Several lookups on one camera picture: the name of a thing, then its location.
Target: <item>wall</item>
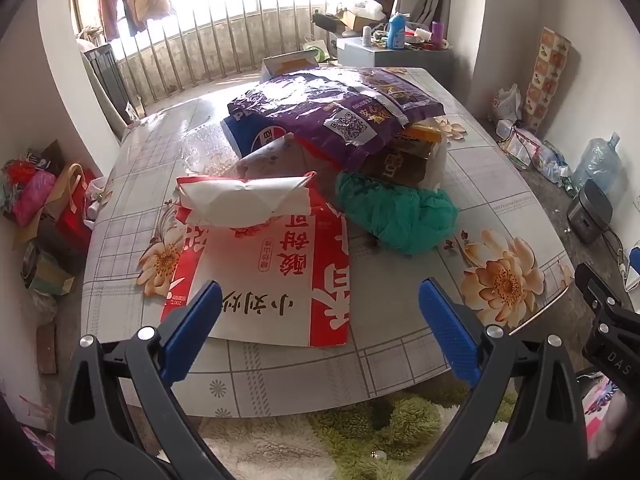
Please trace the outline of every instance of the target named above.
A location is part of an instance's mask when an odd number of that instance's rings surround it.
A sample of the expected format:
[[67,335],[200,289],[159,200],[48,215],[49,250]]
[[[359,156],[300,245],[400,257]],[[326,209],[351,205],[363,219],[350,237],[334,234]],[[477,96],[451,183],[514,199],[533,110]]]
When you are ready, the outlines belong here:
[[67,0],[23,1],[0,41],[0,117],[18,152],[57,139],[67,160],[108,174],[118,143],[82,67],[70,20]]
[[484,22],[466,108],[486,116],[500,88],[526,88],[536,59],[540,0],[485,0]]
[[542,25],[566,36],[572,50],[540,133],[572,168],[591,138],[620,135],[630,185],[612,227],[629,250],[640,239],[640,214],[632,205],[640,193],[640,34],[619,0],[542,0]]
[[447,39],[456,53],[453,94],[484,117],[500,88],[526,87],[540,36],[540,0],[451,0]]
[[451,0],[447,39],[456,54],[452,94],[463,104],[469,96],[484,22],[485,0]]
[[82,64],[71,25],[69,0],[37,0],[42,44],[75,134],[100,173],[109,174],[120,145],[104,117]]

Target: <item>flower print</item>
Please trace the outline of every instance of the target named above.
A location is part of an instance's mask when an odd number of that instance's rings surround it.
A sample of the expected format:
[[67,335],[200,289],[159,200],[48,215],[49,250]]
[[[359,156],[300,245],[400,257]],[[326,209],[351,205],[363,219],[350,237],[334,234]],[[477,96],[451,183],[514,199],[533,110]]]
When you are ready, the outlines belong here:
[[226,395],[226,386],[222,381],[215,379],[209,384],[209,391],[214,397],[221,399]]
[[484,324],[515,328],[544,290],[544,274],[535,267],[530,245],[522,238],[508,242],[491,229],[481,232],[482,243],[460,248],[471,268],[464,270],[461,293]]
[[437,119],[440,130],[443,131],[447,139],[462,140],[466,135],[466,130],[461,124],[450,123],[448,119]]
[[558,262],[558,267],[560,268],[560,272],[562,272],[562,280],[560,280],[560,288],[567,288],[571,285],[571,282],[574,280],[574,274],[571,272],[571,269],[568,265],[563,264],[562,262]]
[[145,296],[157,294],[166,297],[169,293],[171,278],[182,252],[183,238],[184,232],[172,227],[140,256],[142,272],[136,283],[145,286]]
[[167,297],[182,252],[184,227],[176,226],[174,206],[172,200],[164,202],[164,211],[156,224],[154,236],[138,261],[142,271],[136,283],[145,286],[144,295],[147,297],[155,294]]

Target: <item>plastic bottle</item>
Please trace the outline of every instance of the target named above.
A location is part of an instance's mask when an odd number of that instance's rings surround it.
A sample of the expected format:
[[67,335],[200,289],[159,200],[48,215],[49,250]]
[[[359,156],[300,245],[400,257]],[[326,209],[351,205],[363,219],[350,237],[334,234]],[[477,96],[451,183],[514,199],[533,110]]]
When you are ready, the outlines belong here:
[[362,27],[362,46],[371,46],[371,27]]
[[604,193],[611,190],[622,170],[622,162],[616,153],[619,140],[620,137],[614,132],[608,142],[600,138],[589,141],[572,176],[577,189],[581,189],[591,179]]
[[389,34],[386,37],[386,47],[391,50],[404,50],[404,14],[396,14],[389,20]]

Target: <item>qr code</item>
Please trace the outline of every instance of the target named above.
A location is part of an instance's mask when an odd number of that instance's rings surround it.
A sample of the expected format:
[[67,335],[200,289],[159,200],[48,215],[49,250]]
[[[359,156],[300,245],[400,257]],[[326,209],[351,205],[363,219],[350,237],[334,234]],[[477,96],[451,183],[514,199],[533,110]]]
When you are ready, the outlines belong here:
[[350,144],[365,144],[376,135],[365,120],[346,108],[342,108],[332,118],[327,119],[324,126]]

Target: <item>paper bag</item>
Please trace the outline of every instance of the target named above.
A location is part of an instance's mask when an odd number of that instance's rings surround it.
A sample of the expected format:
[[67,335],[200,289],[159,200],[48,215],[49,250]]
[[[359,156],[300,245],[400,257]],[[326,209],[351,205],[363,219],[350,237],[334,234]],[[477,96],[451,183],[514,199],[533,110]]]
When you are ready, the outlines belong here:
[[346,219],[316,191],[314,176],[178,178],[176,219],[187,223],[186,236],[162,316],[215,280],[223,311],[212,337],[288,346],[346,343]]

